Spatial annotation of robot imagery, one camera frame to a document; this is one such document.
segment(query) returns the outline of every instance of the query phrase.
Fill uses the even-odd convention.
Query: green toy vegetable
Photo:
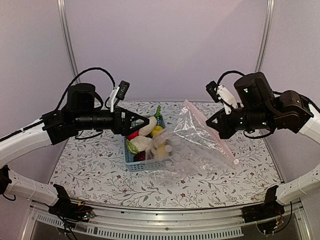
[[[161,106],[159,105],[158,108],[156,109],[155,117],[159,117],[161,115]]]
[[[133,154],[139,153],[138,148],[132,142],[130,142],[128,139],[126,140],[126,147]]]

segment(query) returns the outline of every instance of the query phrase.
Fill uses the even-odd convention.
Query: metal frame
[[[256,65],[254,68],[254,72],[259,72],[262,69],[262,64],[264,62],[269,33],[271,29],[272,17],[274,14],[274,7],[275,7],[275,0],[268,0],[267,7],[266,7],[265,20],[264,20],[262,41],[261,41],[258,59],[256,61]]]
[[[57,5],[58,5],[58,12],[59,12],[60,23],[62,28],[62,34],[64,38],[64,44],[65,44],[66,52],[68,54],[72,74],[73,74],[73,77],[75,77],[76,75],[78,75],[79,72],[76,64],[74,50],[71,43],[71,37],[70,37],[70,31],[69,31],[67,13],[66,13],[66,7],[65,7],[65,0],[57,0]],[[79,84],[81,82],[80,78],[78,78],[75,82]]]
[[[241,227],[255,225],[245,223],[241,217],[242,206],[207,208],[207,209],[149,209],[120,205],[94,205],[96,213],[89,223],[78,222],[74,231],[88,236],[108,239],[151,240],[187,240],[211,239],[220,240],[243,236]],[[285,206],[285,216],[290,214],[290,205]],[[293,203],[293,217],[299,222],[300,234],[304,240],[312,240],[306,215],[302,204]],[[30,240],[36,221],[62,228],[62,222],[48,213],[48,207],[33,202],[30,206],[30,217],[23,232],[23,240]]]

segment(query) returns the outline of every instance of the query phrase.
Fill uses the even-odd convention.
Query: red toy fruit
[[[134,139],[135,137],[138,137],[138,136],[139,136],[139,130],[127,136],[126,139],[130,141],[131,139]]]
[[[139,152],[138,154],[134,155],[134,157],[133,157],[134,162],[140,162],[140,161],[144,161],[144,160],[146,160],[146,152],[145,151]]]

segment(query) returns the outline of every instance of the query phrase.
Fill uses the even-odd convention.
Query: table
[[[140,115],[153,115],[158,105],[169,126],[183,102],[122,102]],[[206,117],[221,104],[195,102]],[[90,136],[87,131],[82,136]],[[65,187],[69,196],[95,203],[145,208],[229,207],[263,201],[265,190],[281,180],[263,139],[237,132],[227,145],[240,163],[231,169],[197,172],[170,186],[162,186],[143,172],[129,172],[124,163],[123,137],[105,131],[101,136],[70,138],[57,162],[50,184]]]

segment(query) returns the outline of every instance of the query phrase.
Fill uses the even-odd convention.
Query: yellow toy fruit
[[[154,137],[154,135],[160,133],[164,128],[162,126],[155,126],[155,128],[150,133],[151,137]]]

